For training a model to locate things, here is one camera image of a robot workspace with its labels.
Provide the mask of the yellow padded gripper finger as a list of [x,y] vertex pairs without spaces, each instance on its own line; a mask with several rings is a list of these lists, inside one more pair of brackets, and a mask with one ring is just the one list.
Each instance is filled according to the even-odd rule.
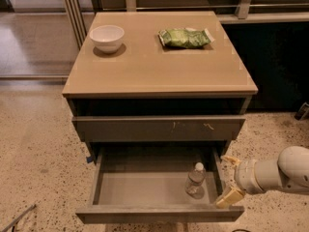
[[229,162],[231,165],[233,165],[233,167],[237,167],[240,165],[241,160],[235,157],[231,157],[231,156],[221,156],[220,157],[223,161]]
[[223,193],[216,199],[215,206],[219,209],[229,208],[239,202],[245,196],[245,192],[236,187],[226,187]]

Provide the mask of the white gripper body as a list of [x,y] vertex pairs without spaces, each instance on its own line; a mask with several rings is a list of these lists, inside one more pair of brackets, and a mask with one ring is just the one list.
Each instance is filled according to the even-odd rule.
[[259,186],[255,176],[255,159],[242,161],[235,170],[234,178],[240,189],[248,194],[262,194],[265,191]]

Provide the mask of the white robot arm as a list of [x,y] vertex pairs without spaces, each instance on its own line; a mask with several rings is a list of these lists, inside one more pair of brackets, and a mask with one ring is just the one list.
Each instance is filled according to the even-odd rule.
[[269,190],[307,195],[309,193],[309,150],[291,146],[281,151],[277,159],[240,160],[222,156],[234,167],[235,185],[226,187],[215,206],[225,209],[242,200]]

